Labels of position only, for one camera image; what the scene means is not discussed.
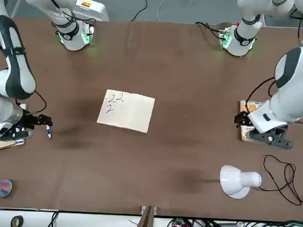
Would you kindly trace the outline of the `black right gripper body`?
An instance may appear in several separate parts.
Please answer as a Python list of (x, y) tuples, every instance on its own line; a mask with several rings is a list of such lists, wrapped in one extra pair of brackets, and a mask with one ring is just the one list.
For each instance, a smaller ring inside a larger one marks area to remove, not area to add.
[(35, 126), (39, 125), (39, 119), (30, 113), (23, 114), (20, 126), (24, 129), (33, 130)]

